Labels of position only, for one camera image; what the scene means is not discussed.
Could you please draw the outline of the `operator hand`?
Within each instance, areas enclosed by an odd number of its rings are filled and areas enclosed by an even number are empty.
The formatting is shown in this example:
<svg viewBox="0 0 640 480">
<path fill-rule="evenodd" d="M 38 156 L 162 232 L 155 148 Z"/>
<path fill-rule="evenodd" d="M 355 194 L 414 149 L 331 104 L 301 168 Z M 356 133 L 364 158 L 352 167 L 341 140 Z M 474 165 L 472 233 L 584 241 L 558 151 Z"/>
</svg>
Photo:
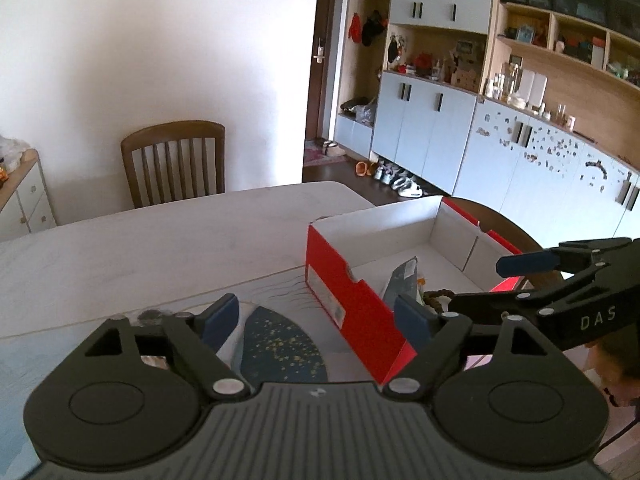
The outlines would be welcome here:
<svg viewBox="0 0 640 480">
<path fill-rule="evenodd" d="M 615 406 L 639 404 L 639 341 L 619 330 L 586 344 L 588 370 L 594 370 L 601 389 Z"/>
</svg>

